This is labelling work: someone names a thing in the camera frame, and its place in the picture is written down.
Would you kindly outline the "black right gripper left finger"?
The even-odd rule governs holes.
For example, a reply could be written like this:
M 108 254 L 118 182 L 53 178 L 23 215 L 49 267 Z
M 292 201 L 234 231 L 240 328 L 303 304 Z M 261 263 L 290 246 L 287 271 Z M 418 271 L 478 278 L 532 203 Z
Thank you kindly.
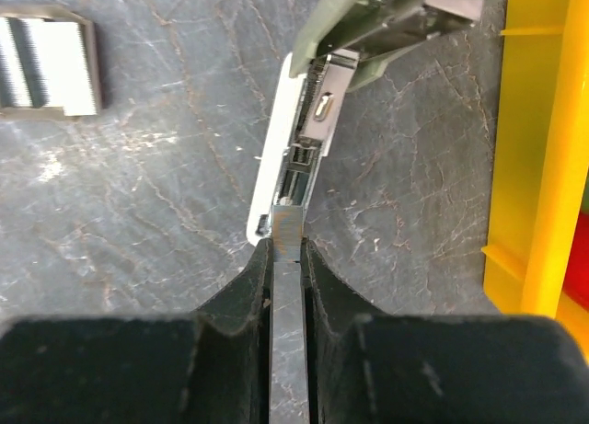
M 5 423 L 265 423 L 273 245 L 195 310 L 1 325 Z

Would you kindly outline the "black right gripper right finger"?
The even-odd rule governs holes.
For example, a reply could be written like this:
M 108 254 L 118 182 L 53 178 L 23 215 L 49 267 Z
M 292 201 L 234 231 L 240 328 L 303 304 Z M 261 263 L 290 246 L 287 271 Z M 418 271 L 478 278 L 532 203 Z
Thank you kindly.
M 588 366 L 533 315 L 391 315 L 301 250 L 314 423 L 584 423 Z

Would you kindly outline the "silver staple strip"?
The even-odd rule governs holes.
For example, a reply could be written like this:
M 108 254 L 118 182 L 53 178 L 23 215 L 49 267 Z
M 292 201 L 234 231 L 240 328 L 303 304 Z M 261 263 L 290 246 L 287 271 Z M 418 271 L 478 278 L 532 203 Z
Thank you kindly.
M 295 263 L 300 261 L 303 242 L 303 215 L 301 206 L 272 206 L 271 239 L 275 262 Z

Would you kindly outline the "red white staple box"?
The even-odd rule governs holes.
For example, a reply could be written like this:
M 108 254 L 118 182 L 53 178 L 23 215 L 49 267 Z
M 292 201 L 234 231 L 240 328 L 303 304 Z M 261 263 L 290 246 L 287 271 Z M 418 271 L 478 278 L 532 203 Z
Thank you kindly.
M 1 117 L 74 120 L 103 109 L 95 23 L 63 6 L 1 5 Z

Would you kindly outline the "green white stapler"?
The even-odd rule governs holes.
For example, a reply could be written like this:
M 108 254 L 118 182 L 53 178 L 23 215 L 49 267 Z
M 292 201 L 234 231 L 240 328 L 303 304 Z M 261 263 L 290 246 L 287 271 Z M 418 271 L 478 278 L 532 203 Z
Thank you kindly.
M 283 60 L 246 236 L 274 235 L 275 206 L 307 210 L 346 94 L 427 40 L 477 24 L 503 0 L 319 0 Z

